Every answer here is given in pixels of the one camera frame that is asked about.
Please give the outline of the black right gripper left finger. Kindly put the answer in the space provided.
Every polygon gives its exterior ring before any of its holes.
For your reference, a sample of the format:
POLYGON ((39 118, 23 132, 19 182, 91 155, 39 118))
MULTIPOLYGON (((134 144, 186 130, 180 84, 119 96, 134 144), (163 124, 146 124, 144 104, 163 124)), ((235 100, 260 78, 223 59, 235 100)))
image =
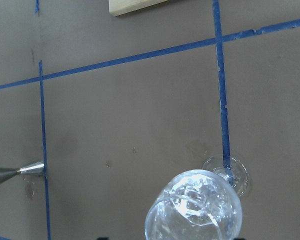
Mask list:
POLYGON ((108 240, 108 237, 102 236, 102 237, 98 237, 96 240, 108 240))

